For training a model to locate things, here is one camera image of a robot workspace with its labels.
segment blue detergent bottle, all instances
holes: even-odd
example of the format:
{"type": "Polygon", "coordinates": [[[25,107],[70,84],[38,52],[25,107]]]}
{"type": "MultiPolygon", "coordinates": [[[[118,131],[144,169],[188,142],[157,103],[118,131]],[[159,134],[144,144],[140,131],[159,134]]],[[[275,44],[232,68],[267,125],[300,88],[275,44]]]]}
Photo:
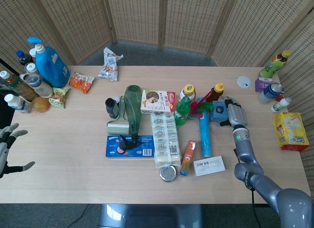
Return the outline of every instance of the blue detergent bottle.
{"type": "Polygon", "coordinates": [[[31,36],[27,41],[35,45],[36,66],[39,73],[53,87],[63,88],[70,78],[70,70],[60,55],[53,48],[43,46],[41,44],[43,41],[37,37],[31,36]]]}

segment woven panel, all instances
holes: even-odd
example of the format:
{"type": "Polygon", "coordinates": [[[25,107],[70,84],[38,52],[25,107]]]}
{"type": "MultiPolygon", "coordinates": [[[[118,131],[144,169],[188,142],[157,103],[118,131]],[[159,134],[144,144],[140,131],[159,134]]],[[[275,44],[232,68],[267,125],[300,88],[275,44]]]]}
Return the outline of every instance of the woven panel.
{"type": "Polygon", "coordinates": [[[288,45],[292,51],[287,65],[278,72],[288,109],[300,112],[305,125],[314,123],[314,20],[288,45]]]}
{"type": "Polygon", "coordinates": [[[300,153],[304,171],[309,183],[311,197],[314,199],[314,129],[307,130],[310,147],[300,153]]]}
{"type": "Polygon", "coordinates": [[[76,62],[110,41],[100,0],[40,1],[76,62]]]}
{"type": "Polygon", "coordinates": [[[158,43],[159,0],[109,0],[117,38],[158,43]]]}
{"type": "Polygon", "coordinates": [[[226,0],[168,0],[165,45],[205,53],[226,0]]]}
{"type": "Polygon", "coordinates": [[[31,35],[40,37],[44,44],[56,47],[49,36],[49,31],[40,22],[27,0],[0,0],[0,14],[1,58],[17,72],[23,73],[24,68],[20,65],[15,52],[20,49],[28,53],[32,48],[27,42],[27,37],[31,35]]]}
{"type": "Polygon", "coordinates": [[[212,55],[219,66],[256,66],[311,0],[236,0],[212,55]]]}

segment gray carpet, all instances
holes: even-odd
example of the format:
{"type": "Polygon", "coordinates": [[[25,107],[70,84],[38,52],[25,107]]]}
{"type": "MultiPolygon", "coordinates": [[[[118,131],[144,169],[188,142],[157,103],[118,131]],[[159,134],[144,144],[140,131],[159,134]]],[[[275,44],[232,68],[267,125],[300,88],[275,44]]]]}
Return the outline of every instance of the gray carpet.
{"type": "MultiPolygon", "coordinates": [[[[169,48],[158,50],[155,45],[120,41],[108,44],[108,47],[117,55],[124,55],[118,65],[215,66],[205,55],[169,48]]],[[[80,65],[103,63],[101,48],[80,65]]],[[[0,204],[0,228],[66,228],[82,214],[85,207],[86,204],[0,204]]],[[[71,227],[97,227],[100,208],[99,204],[89,205],[83,217],[71,227]]],[[[280,227],[279,218],[271,208],[257,208],[256,211],[263,228],[280,227]]],[[[206,228],[258,227],[250,204],[203,205],[203,218],[206,228]]]]}

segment cable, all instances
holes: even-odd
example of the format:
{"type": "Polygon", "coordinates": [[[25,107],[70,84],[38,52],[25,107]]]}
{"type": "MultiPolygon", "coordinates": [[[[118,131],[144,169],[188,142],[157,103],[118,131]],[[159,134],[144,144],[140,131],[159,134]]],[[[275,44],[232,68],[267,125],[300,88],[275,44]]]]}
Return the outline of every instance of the cable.
{"type": "Polygon", "coordinates": [[[82,214],[80,215],[80,217],[77,218],[75,221],[73,221],[71,224],[69,224],[69,225],[67,226],[67,228],[69,228],[71,225],[73,225],[75,222],[79,221],[79,219],[82,218],[82,216],[84,215],[84,213],[85,213],[85,211],[87,210],[88,206],[89,206],[89,204],[85,207],[85,209],[84,209],[84,211],[82,212],[82,214]]]}
{"type": "Polygon", "coordinates": [[[251,190],[251,191],[252,191],[252,207],[253,207],[254,216],[255,216],[255,219],[256,219],[256,222],[257,222],[259,228],[262,228],[262,227],[261,227],[261,224],[260,224],[260,221],[259,221],[259,219],[258,219],[258,217],[257,217],[256,211],[255,211],[255,205],[254,205],[254,190],[251,190]]]}

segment small box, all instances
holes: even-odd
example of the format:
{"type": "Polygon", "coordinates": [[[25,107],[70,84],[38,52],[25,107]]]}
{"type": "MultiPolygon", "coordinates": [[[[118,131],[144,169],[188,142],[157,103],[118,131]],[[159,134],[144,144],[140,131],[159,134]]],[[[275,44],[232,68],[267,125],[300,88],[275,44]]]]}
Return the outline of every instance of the small box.
{"type": "Polygon", "coordinates": [[[141,113],[173,115],[176,107],[176,93],[160,90],[143,90],[141,113]]]}
{"type": "MultiPolygon", "coordinates": [[[[131,136],[124,136],[131,141],[131,136]]],[[[119,148],[123,142],[120,136],[107,136],[106,157],[108,158],[153,158],[154,157],[154,140],[153,136],[138,136],[138,146],[133,149],[122,151],[119,148]]]]}
{"type": "Polygon", "coordinates": [[[258,77],[255,80],[255,92],[262,92],[269,84],[272,83],[272,78],[258,77]]]}
{"type": "Polygon", "coordinates": [[[195,176],[207,175],[226,170],[221,156],[197,160],[193,162],[193,165],[195,176]]]}
{"type": "Polygon", "coordinates": [[[224,101],[213,101],[213,108],[210,112],[211,122],[222,122],[228,120],[228,110],[224,101]]]}

